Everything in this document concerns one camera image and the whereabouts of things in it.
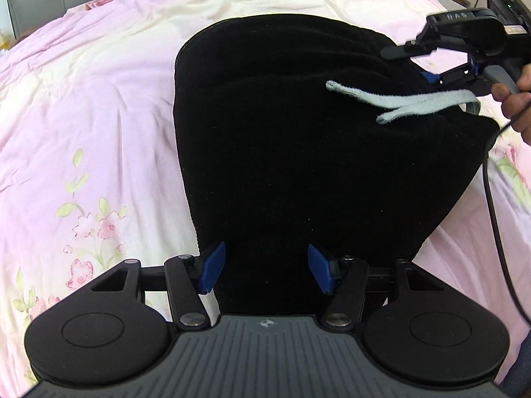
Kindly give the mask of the right hand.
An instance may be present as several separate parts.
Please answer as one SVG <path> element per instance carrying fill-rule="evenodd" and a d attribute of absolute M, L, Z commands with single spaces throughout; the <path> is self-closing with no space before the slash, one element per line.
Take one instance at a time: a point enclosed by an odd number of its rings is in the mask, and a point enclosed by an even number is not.
<path fill-rule="evenodd" d="M 512 94 L 507 85 L 496 83 L 492 85 L 492 96 L 501 103 L 501 110 L 507 119 L 512 120 L 512 128 L 519 133 L 523 141 L 531 144 L 531 116 L 530 116 L 530 89 L 531 66 L 522 67 L 520 78 L 517 80 L 519 94 Z"/>

